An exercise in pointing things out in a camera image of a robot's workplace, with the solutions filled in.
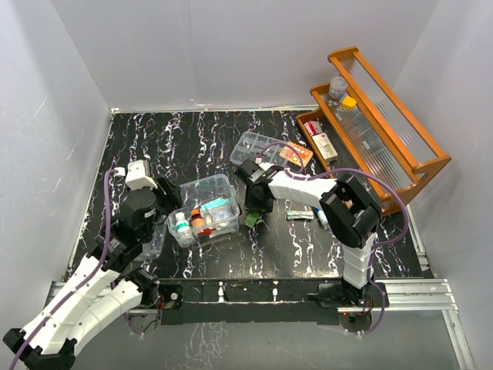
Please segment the spice rack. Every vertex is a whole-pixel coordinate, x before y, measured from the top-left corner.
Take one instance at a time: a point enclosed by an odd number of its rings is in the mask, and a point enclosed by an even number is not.
[[[320,151],[304,123],[326,117],[337,135],[365,172],[372,173],[396,190],[405,204],[424,188],[451,160],[434,141],[374,68],[351,47],[328,56],[347,81],[347,93],[357,105],[353,109],[330,106],[330,83],[314,86],[310,93],[318,109],[297,116],[297,123],[325,170]],[[384,214],[399,211],[391,195],[370,180]]]

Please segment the gray wall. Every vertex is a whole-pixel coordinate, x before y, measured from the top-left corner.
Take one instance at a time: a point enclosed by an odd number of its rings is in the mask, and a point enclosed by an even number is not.
[[[478,369],[491,368],[493,3],[442,1],[396,93],[452,161],[413,200],[434,271],[450,281]]]
[[[358,45],[391,86],[438,1],[52,0],[122,110],[314,104],[327,55]]]
[[[39,313],[66,269],[110,112],[49,0],[0,8],[3,336]],[[1,344],[0,368],[12,358]]]

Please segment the plastic storage box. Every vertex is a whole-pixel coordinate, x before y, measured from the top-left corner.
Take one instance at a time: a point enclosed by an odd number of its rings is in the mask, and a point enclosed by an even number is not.
[[[183,208],[169,214],[166,223],[169,232],[181,247],[187,248],[198,243],[205,244],[220,235],[238,231],[240,208],[236,191],[226,176],[214,175],[185,183],[180,187]],[[203,226],[193,227],[190,220],[192,210],[200,211],[205,221]],[[176,214],[179,212],[183,212],[185,218],[188,219],[189,230],[177,230]]]
[[[230,161],[239,166],[245,160],[254,160],[263,148],[272,143],[283,143],[282,140],[245,131],[238,143],[236,143],[233,152],[230,155]],[[272,146],[262,155],[262,161],[277,166],[285,166],[287,159],[280,156],[280,151],[284,148],[282,145]]]

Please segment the clear organizer tray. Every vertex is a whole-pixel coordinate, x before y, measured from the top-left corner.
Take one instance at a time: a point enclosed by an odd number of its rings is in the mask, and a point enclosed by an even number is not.
[[[155,260],[161,255],[164,245],[164,236],[166,235],[166,222],[161,225],[157,225],[154,228],[153,239],[149,243],[142,245],[142,253],[135,259],[135,261],[148,261]]]
[[[169,232],[181,247],[187,248],[198,243],[206,244],[215,237],[238,231],[240,208],[236,191],[226,176],[214,175],[185,183],[180,187],[183,208],[169,214],[166,223]],[[218,199],[221,199],[223,205],[205,209],[206,205]],[[200,210],[206,221],[202,227],[192,227],[190,218],[192,210],[195,209]],[[176,214],[179,212],[185,214],[190,230],[179,232],[176,229]]]
[[[230,161],[239,166],[245,160],[254,160],[255,156],[259,155],[262,149],[267,145],[278,142],[283,143],[282,140],[260,135],[259,133],[245,131],[241,135],[238,143],[236,143],[233,152],[230,155]],[[281,145],[272,146],[267,149],[264,155],[262,155],[262,161],[284,167],[287,163],[287,159],[280,156],[280,151],[282,149],[283,146]]]

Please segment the small vial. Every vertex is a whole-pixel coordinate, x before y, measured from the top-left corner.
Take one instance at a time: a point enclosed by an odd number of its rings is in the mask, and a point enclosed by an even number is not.
[[[176,231],[179,233],[184,233],[188,230],[190,230],[190,224],[186,220],[185,214],[183,212],[178,212],[176,214]]]
[[[325,216],[325,213],[322,210],[317,209],[317,216],[318,216],[318,220],[320,221],[320,224],[322,225],[322,227],[324,229],[328,229],[329,228],[329,220]]]
[[[346,93],[347,82],[340,76],[332,78],[329,86],[329,96],[334,100],[341,100]]]
[[[206,223],[199,210],[192,210],[191,214],[193,227],[201,227]]]

